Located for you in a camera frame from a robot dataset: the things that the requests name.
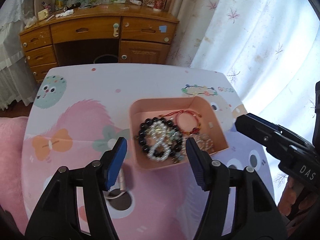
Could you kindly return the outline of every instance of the red string bracelet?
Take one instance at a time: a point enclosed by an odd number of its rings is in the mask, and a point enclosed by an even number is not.
[[[178,117],[179,117],[181,114],[183,114],[183,113],[191,114],[191,115],[196,119],[196,121],[197,121],[197,126],[194,127],[194,128],[192,129],[192,131],[184,131],[184,130],[181,129],[181,126],[179,125],[179,122],[178,122]],[[171,113],[166,114],[166,115],[160,115],[160,117],[171,116],[171,115],[174,115],[174,114],[176,114],[176,116],[175,116],[175,123],[179,126],[179,128],[180,128],[180,130],[181,130],[181,132],[182,132],[183,134],[190,135],[190,134],[197,134],[197,133],[199,133],[200,128],[201,128],[201,123],[200,123],[198,117],[200,117],[200,118],[202,117],[200,114],[197,114],[196,112],[191,111],[191,110],[179,110],[179,111],[171,112]]]

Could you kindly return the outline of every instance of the cartoon-printed tabletop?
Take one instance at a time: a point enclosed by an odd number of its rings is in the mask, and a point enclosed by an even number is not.
[[[28,217],[60,166],[82,168],[112,149],[118,137],[125,137],[127,193],[107,201],[119,238],[193,239],[208,193],[196,184],[189,163],[152,171],[134,164],[128,109],[140,98],[195,95],[211,103],[229,144],[212,158],[241,170],[253,166],[273,196],[262,146],[235,130],[235,118],[246,111],[222,73],[149,64],[77,65],[51,69],[31,109],[22,152]],[[88,232],[80,188],[77,198],[81,229]],[[229,203],[234,201],[235,192],[231,190]],[[228,209],[224,233],[231,230],[233,211]]]

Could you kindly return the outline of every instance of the pink plush fabric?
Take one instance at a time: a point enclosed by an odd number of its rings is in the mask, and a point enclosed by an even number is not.
[[[0,118],[0,205],[23,234],[28,218],[21,188],[21,152],[27,121],[27,117]]]

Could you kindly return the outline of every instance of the white curtain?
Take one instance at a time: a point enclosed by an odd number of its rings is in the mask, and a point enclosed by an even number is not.
[[[199,13],[209,6],[201,1]],[[212,10],[209,23],[210,10],[189,18],[168,63],[224,73],[249,112],[311,141],[320,31],[308,0],[219,0]],[[286,181],[268,157],[278,203]]]
[[[19,33],[32,8],[27,0],[6,0],[0,9],[0,109],[12,101],[27,106],[37,93],[36,81],[24,59]]]

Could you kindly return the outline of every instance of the wooden drawer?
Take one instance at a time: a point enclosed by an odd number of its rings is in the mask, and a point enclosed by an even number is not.
[[[52,44],[49,26],[21,35],[20,41],[25,52]]]
[[[123,17],[121,38],[171,44],[176,25],[144,18]]]
[[[36,67],[31,67],[31,71],[33,72],[33,75],[35,76],[35,79],[37,81],[43,80],[45,78],[45,75],[48,73],[48,71],[54,67],[57,67],[58,64],[56,62],[44,64]]]
[[[53,45],[34,49],[25,53],[30,67],[57,62]]]
[[[120,28],[120,17],[95,17],[68,20],[51,25],[53,43],[90,39],[118,39],[114,37],[113,25]]]
[[[165,64],[169,44],[121,41],[119,63]]]

